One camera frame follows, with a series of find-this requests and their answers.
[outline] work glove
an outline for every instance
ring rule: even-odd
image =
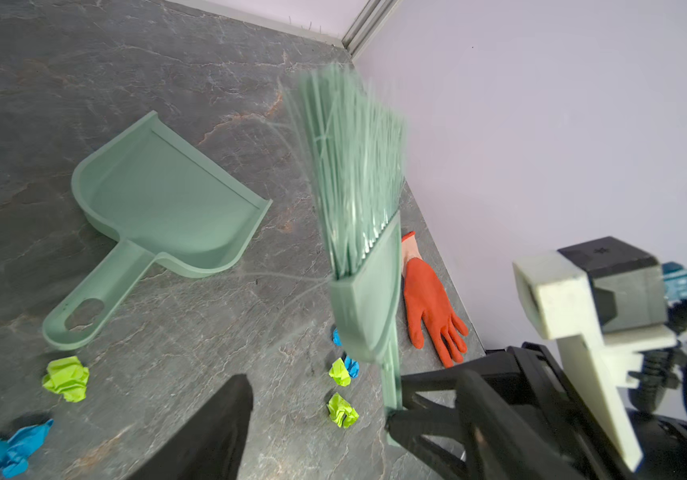
[[[402,252],[402,274],[405,277],[405,307],[410,341],[416,349],[423,348],[423,332],[421,331],[421,320],[423,320],[445,368],[453,366],[453,360],[457,363],[463,362],[461,353],[466,353],[467,348],[461,335],[468,335],[469,329],[455,315],[445,288],[434,273],[434,269],[423,261],[418,252],[415,232],[403,236]]]

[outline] glove cuff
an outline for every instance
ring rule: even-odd
[[[402,276],[405,276],[407,263],[414,258],[423,260],[421,253],[418,252],[418,242],[415,241],[415,232],[410,232],[402,237]]]

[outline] green brush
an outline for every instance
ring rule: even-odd
[[[395,315],[405,124],[337,66],[302,74],[284,97],[330,255],[338,334],[354,360],[380,366],[388,414],[402,408]]]

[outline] marble surface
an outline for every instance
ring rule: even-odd
[[[55,420],[20,478],[123,478],[241,372],[255,408],[240,478],[435,478],[386,445],[377,368],[346,388],[327,375],[341,354],[329,261],[300,169],[264,120],[286,123],[278,82],[330,62],[349,56],[161,0],[0,0],[0,432]],[[77,351],[88,398],[69,404],[41,388],[64,355],[41,322],[114,245],[87,224],[70,174],[149,110],[274,204],[233,269],[191,280],[152,266]],[[407,187],[402,215],[468,323]],[[403,372],[440,368],[430,343],[410,344],[401,306],[397,322]],[[483,354],[473,332],[466,342],[468,360]],[[332,392],[355,426],[329,421]]]

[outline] broom bristles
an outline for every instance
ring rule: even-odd
[[[285,91],[337,279],[356,274],[399,208],[405,124],[352,70],[306,72]]]

